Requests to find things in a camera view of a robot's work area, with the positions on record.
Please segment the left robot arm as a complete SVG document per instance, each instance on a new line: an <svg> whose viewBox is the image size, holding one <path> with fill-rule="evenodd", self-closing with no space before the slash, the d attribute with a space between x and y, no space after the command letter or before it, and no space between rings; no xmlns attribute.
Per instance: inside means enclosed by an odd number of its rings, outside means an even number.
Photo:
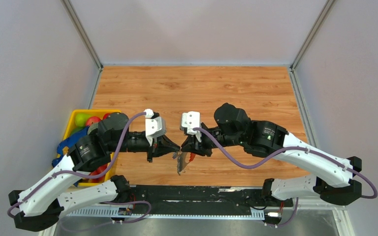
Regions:
<svg viewBox="0 0 378 236"><path fill-rule="evenodd" d="M69 192L68 189L106 165L111 167L120 152L144 152L147 160L177 152L180 147L166 136L165 120L147 109L140 113L145 130L131 132L133 118L114 112L89 127L61 161L40 181L25 190L8 195L8 215L17 229L43 231L69 213L97 203L131 203L131 186L123 175L113 175L93 187Z"/></svg>

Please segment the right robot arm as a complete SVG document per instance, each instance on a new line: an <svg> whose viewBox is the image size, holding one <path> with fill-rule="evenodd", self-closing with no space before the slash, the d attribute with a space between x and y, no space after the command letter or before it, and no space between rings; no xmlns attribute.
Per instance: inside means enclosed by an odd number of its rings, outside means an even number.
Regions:
<svg viewBox="0 0 378 236"><path fill-rule="evenodd" d="M211 156L217 148L241 146L245 153L268 160L290 163L308 172L292 179L268 178L261 198L267 205L302 197L319 197L339 206L347 206L362 197L362 185L354 180L361 171L358 157L340 158L325 153L298 139L285 128L266 120L252 120L245 110L224 103L214 112L216 127L209 128L200 113L190 111L181 116L181 130L187 136L181 150Z"/></svg>

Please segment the red tomato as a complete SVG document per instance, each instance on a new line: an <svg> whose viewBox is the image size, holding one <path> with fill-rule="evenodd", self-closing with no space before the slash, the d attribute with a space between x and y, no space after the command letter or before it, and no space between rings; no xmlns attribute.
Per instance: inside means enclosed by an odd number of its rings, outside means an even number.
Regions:
<svg viewBox="0 0 378 236"><path fill-rule="evenodd" d="M107 119L110 116L110 113L106 113L102 119Z"/></svg>

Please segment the red apple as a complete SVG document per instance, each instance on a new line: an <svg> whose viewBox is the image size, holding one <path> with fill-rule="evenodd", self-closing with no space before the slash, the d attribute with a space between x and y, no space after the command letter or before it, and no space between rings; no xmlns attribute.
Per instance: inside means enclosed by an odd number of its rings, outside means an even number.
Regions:
<svg viewBox="0 0 378 236"><path fill-rule="evenodd" d="M91 116L89 117L86 122L85 122L85 126L91 126L95 123L98 123L101 121L101 118L97 117L97 116Z"/></svg>

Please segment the yellow plastic bin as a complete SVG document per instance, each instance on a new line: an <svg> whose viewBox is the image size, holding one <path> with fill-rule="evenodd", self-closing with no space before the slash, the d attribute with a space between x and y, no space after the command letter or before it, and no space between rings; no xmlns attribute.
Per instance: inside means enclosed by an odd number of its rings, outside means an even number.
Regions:
<svg viewBox="0 0 378 236"><path fill-rule="evenodd" d="M106 114L106 113L121 113L121 110L101 110L101 109L90 109L90 110L74 110L71 115L70 115L70 118L69 118L69 121L68 121L68 124L67 124L67 128L65 130L65 133L64 133L64 136L63 136L63 139L64 140L65 138L67 138L72 130L74 128L76 128L77 126L75 125L75 122L74 122L74 117L77 113L87 113L87 114L91 114L92 116L97 116L99 118L103 118L103 116ZM103 170L106 169L108 164L105 164L103 165L102 167L100 167L99 169L97 169L95 172L91 173L92 175L96 175L96 174L99 174L100 172L102 172ZM100 183L103 183L105 181L107 181L109 179L111 175L111 170L109 170L107 172L107 174L105 174L104 176L100 177L100 178L97 178L97 179L80 179L78 180L77 182L74 183L74 186L75 187L91 187L91 186L96 186L97 184L100 184Z"/></svg>

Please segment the green apple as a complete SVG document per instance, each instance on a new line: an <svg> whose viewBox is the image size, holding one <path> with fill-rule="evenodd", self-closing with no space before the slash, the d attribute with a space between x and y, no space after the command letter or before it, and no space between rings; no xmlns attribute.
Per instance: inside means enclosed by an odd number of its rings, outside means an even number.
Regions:
<svg viewBox="0 0 378 236"><path fill-rule="evenodd" d="M91 114L87 113L77 113L74 117L74 122L77 127L85 127L87 126L87 120L92 117Z"/></svg>

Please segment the blue snack bag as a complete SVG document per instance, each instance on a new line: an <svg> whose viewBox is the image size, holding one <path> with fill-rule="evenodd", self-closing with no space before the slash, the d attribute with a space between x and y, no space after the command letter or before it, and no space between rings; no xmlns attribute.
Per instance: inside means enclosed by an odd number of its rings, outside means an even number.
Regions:
<svg viewBox="0 0 378 236"><path fill-rule="evenodd" d="M58 165L61 159L68 153L68 150L73 147L80 138L84 137L88 133L89 127L76 127L72 130L71 134L62 140L56 148L56 154L58 155L52 160L52 167Z"/></svg>

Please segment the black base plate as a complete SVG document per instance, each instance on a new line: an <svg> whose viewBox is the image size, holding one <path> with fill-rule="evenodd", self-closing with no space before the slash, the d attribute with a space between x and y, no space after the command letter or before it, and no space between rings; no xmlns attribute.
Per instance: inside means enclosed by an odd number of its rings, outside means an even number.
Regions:
<svg viewBox="0 0 378 236"><path fill-rule="evenodd" d="M292 207L293 200L263 196L260 188L211 186L136 185L120 194L115 203L129 203L138 213L244 213L248 209Z"/></svg>

